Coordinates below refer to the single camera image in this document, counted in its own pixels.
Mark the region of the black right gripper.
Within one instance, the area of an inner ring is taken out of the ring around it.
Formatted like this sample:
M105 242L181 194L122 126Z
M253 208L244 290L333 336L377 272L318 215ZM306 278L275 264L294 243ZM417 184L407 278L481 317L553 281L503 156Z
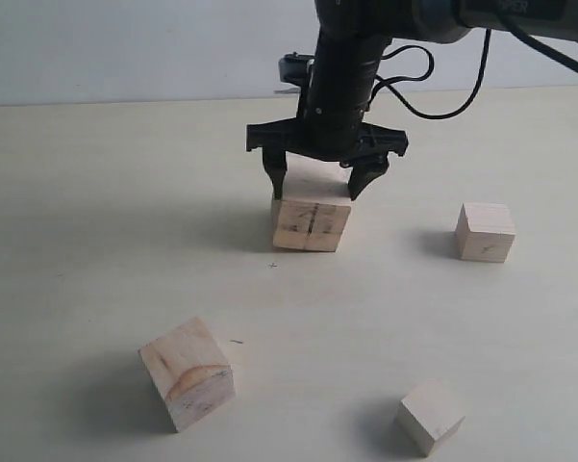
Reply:
M283 197L286 152L351 166L351 200L387 173L390 153L405 154L405 132L364 122L372 85L373 78L367 75L313 72L302 88L295 117L246 126L246 149L263 150L263 167L274 198Z

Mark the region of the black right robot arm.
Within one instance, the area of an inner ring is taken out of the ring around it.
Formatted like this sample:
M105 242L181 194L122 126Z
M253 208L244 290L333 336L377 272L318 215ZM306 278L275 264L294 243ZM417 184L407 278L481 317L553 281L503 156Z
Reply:
M391 153L405 154L405 132L364 122L377 93L403 80L378 74L394 39L417 48L482 29L484 69L492 31L506 31L578 74L578 1L318 1L315 10L314 53L287 54L279 62L281 81L300 90L295 117L246 128L246 148L262 151L276 199L290 153L349 168L351 199L387 172Z

